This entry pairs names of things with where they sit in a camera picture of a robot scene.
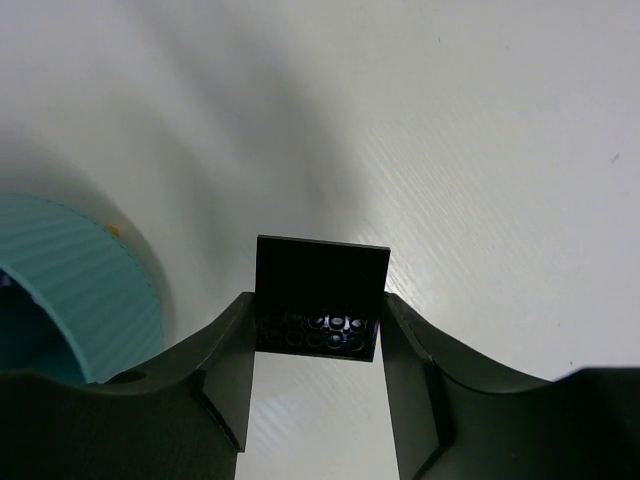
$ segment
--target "teal ribbed surface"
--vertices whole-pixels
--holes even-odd
[[[56,323],[87,382],[104,382],[163,349],[160,302],[139,262],[65,205],[0,193],[0,270]]]

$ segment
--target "black lego brick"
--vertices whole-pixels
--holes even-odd
[[[371,361],[388,248],[258,237],[258,351]]]

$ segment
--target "orange speck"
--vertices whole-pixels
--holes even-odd
[[[113,225],[109,225],[107,227],[107,230],[109,230],[109,233],[111,233],[111,235],[113,235],[114,237],[119,237],[120,236],[120,229],[118,227],[114,227]]]

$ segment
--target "teal cylinder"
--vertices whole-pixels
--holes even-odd
[[[160,302],[143,267],[66,205],[0,193],[0,270],[30,296],[0,296],[0,368],[105,382],[164,348]]]

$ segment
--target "white surface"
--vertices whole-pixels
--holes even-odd
[[[265,232],[389,245],[529,373],[640,362],[637,2],[55,3],[0,6],[0,188],[121,225],[171,341]],[[387,408],[379,355],[259,354],[237,478],[397,478]]]

